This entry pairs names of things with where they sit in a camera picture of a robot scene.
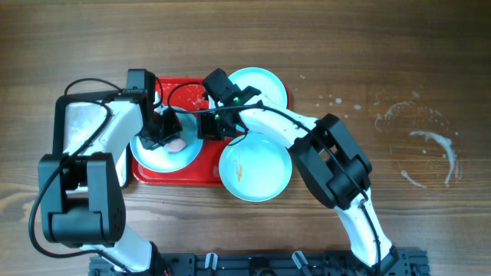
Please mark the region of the light blue plate top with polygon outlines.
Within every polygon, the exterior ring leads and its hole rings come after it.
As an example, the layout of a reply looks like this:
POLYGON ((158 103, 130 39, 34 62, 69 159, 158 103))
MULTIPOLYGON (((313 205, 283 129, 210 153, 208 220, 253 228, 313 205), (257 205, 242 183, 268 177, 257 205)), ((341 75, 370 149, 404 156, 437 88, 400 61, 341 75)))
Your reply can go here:
POLYGON ((244 106, 254 96, 264 96, 280 107, 288 106, 288 93, 285 85, 272 72, 259 67, 240 69, 231 75, 221 69, 215 69, 202 82, 208 95, 211 112, 220 114, 236 132, 247 133, 249 128, 239 117, 237 109, 227 107, 244 106))

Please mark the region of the pink sponge with green scourer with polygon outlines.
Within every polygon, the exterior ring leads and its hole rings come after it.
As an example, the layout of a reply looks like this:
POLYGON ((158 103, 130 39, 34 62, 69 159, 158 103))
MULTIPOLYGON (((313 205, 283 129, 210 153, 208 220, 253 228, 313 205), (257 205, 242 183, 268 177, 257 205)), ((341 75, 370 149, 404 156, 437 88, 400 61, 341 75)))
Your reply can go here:
POLYGON ((164 149, 169 152, 169 153, 178 153, 182 150, 184 150, 187 146, 187 143, 185 140, 181 138, 176 138, 168 143, 165 144, 164 149))

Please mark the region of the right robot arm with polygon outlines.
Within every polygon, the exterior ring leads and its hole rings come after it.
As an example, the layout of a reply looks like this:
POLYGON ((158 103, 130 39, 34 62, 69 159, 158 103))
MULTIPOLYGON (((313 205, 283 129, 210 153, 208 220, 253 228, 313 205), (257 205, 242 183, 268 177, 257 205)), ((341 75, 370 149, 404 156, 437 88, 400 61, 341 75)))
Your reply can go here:
POLYGON ((284 146, 310 193, 337 212, 353 255, 370 273, 387 273, 397 253, 372 204, 372 165, 344 123, 331 113, 318 119, 281 107, 256 87, 234 84, 220 68, 201 84, 215 106, 199 112, 208 127, 199 136, 218 140, 241 126, 284 146))

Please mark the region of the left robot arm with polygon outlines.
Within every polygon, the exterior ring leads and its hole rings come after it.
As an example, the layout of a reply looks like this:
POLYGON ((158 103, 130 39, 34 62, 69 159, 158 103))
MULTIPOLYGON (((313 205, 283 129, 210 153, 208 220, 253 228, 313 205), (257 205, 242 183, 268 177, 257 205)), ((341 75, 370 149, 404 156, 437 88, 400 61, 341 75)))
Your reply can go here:
POLYGON ((117 162, 140 133, 165 141, 155 114, 161 83, 146 69, 130 69, 124 88, 57 99, 53 151, 38 164, 39 193, 28 234, 49 258, 97 255, 115 274, 168 275, 157 246, 126 223, 117 162))

